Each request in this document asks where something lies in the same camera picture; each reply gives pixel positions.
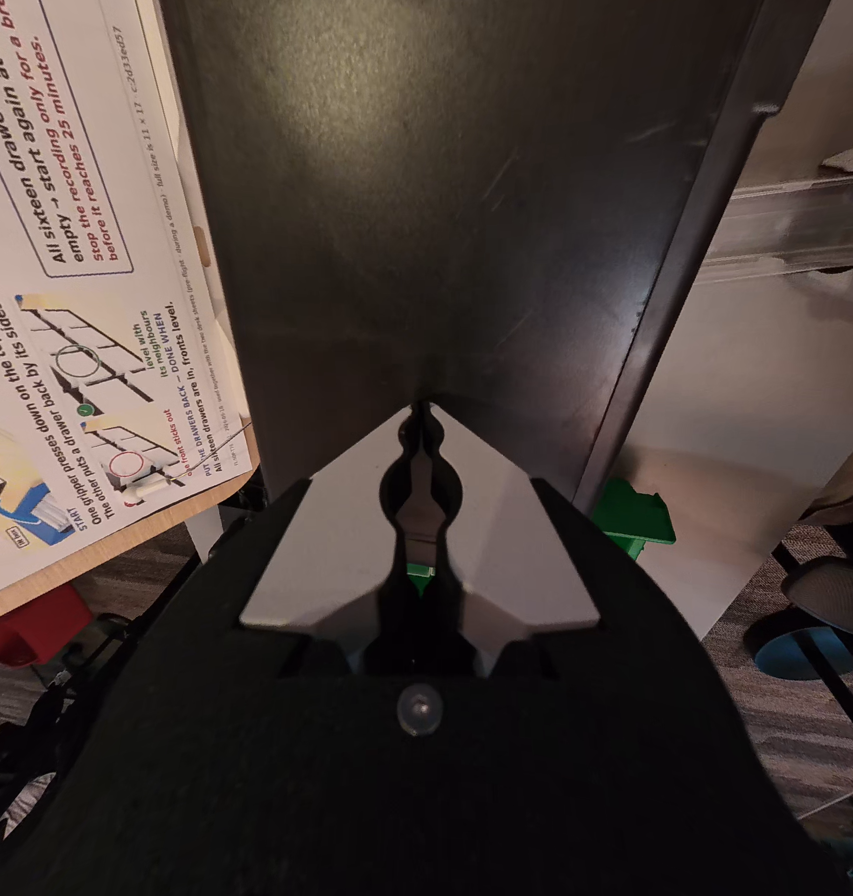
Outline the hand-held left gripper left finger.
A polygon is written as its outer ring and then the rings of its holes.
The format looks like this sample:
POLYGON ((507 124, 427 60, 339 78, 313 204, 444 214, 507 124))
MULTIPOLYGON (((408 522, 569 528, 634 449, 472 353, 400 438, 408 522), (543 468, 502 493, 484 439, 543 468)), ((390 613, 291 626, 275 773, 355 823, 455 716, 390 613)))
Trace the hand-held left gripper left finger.
POLYGON ((417 411, 404 407, 319 470, 240 614, 249 629, 336 647, 351 670, 420 594, 397 514, 411 494, 417 411))

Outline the black frame bar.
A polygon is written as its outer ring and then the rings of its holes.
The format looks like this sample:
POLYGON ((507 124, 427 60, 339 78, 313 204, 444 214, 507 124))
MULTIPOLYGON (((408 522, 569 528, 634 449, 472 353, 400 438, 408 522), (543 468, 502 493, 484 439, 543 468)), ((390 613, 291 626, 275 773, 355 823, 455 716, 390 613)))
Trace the black frame bar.
POLYGON ((65 697, 107 692, 202 564, 193 548, 183 555, 138 547, 79 575, 73 584, 92 619, 63 649, 65 697))
MULTIPOLYGON (((846 553, 845 558, 851 562, 853 562, 853 554, 849 550, 849 546, 844 546, 844 551, 846 553)), ((775 549, 772 550, 771 553, 773 559, 776 563, 782 568, 785 573, 785 577, 795 570, 798 566, 804 563, 798 562, 798 560, 790 553, 788 548, 784 543, 779 543, 775 549)), ((778 613, 768 617, 766 620, 761 622, 762 627, 767 627, 769 629, 768 640, 784 633, 794 633, 794 637, 800 646, 802 652, 806 656, 806 658, 813 665, 815 671, 819 674, 820 681, 827 691, 832 695, 834 700, 836 700, 838 706, 843 711, 844 715, 847 717, 849 722, 853 726, 853 692, 850 691, 848 685, 844 681, 845 676, 840 676, 834 668, 831 666, 829 661, 824 658, 822 653, 818 650, 818 648, 814 645, 811 638, 807 634, 801 634, 799 631, 801 629, 813 628, 815 626, 827 626, 830 627, 846 644, 849 651, 853 654, 853 633, 848 633, 843 631, 837 627, 831 626, 825 622, 822 622, 815 617, 809 615, 807 612, 802 609, 796 607, 789 601, 789 605, 786 609, 779 611, 778 613)))

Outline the black drawer cabinet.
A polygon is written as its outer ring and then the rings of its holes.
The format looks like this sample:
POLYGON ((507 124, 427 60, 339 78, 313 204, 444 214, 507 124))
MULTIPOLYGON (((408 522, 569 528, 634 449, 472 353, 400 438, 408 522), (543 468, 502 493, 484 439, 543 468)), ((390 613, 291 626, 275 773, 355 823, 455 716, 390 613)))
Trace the black drawer cabinet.
POLYGON ((268 493, 430 400, 602 488, 828 2, 161 2, 268 493))

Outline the red box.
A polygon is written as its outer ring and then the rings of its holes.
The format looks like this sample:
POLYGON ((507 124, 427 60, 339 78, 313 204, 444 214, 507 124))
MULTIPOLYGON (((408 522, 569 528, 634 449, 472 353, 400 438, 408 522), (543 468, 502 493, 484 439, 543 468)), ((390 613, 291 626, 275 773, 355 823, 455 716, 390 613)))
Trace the red box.
POLYGON ((0 664, 25 668, 45 664, 94 614, 72 584, 63 584, 0 616, 0 664))

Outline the green plastic bin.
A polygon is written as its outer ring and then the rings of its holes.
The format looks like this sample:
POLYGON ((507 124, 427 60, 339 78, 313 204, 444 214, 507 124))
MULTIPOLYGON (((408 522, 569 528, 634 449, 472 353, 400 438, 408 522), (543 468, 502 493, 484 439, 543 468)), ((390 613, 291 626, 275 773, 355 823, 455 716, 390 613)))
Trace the green plastic bin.
MULTIPOLYGON (((423 594, 435 576, 443 528, 459 515, 463 488, 457 479, 443 485, 432 476, 424 486, 404 472, 386 487, 382 500, 396 538, 390 576, 404 574, 423 594)), ((660 495, 640 494, 621 478, 608 481, 591 519, 632 559, 638 558, 647 542, 671 545, 677 539, 660 495)))

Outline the white tethered pen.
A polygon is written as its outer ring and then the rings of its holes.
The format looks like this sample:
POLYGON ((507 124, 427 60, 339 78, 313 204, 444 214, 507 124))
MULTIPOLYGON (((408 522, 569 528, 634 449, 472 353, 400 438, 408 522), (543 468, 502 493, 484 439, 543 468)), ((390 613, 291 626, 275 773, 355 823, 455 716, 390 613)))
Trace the white tethered pen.
POLYGON ((132 482, 122 491, 121 497, 126 507, 133 507, 170 488, 181 489, 184 487, 185 483, 179 477, 152 473, 132 482))

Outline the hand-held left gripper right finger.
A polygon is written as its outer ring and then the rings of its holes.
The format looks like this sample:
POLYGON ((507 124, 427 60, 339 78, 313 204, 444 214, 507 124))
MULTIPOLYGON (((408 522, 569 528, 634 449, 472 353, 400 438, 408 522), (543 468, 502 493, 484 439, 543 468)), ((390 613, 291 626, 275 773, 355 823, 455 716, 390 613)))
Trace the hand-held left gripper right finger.
POLYGON ((595 628, 600 612, 526 472, 436 404, 429 410, 439 458, 461 484, 445 545, 462 588, 460 631, 481 673, 512 642, 595 628))

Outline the office chair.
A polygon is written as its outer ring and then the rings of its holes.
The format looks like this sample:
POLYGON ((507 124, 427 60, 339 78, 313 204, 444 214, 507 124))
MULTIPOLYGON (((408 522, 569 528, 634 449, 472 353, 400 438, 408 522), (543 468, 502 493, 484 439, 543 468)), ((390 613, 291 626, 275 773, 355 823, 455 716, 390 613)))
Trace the office chair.
POLYGON ((833 556, 813 559, 789 573, 781 590, 809 615, 853 633, 853 562, 833 556))

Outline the white table leg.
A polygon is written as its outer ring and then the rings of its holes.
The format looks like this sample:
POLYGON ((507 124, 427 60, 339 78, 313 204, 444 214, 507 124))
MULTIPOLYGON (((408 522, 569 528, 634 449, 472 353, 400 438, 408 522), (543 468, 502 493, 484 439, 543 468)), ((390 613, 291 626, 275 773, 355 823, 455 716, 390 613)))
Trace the white table leg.
POLYGON ((242 509, 218 504, 186 519, 186 530, 202 563, 207 562, 210 551, 234 521, 243 518, 242 509))

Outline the clear plastic drawer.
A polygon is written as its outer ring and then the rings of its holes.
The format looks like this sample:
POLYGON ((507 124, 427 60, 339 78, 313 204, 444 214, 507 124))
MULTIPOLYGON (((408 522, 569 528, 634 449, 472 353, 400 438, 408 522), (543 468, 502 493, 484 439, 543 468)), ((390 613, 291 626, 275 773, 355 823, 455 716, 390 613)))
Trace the clear plastic drawer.
POLYGON ((853 175, 734 192, 697 285, 853 267, 853 175))

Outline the round blue floor base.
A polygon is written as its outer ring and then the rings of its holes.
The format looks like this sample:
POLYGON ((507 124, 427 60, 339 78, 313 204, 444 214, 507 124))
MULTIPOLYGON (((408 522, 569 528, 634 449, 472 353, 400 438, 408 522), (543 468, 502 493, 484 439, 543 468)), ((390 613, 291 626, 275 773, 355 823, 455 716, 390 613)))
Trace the round blue floor base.
MULTIPOLYGON (((801 629, 840 676, 853 672, 853 654, 827 626, 801 629)), ((780 634, 762 644, 754 654, 754 664, 766 676, 787 681, 813 681, 820 676, 798 645, 794 633, 780 634)))

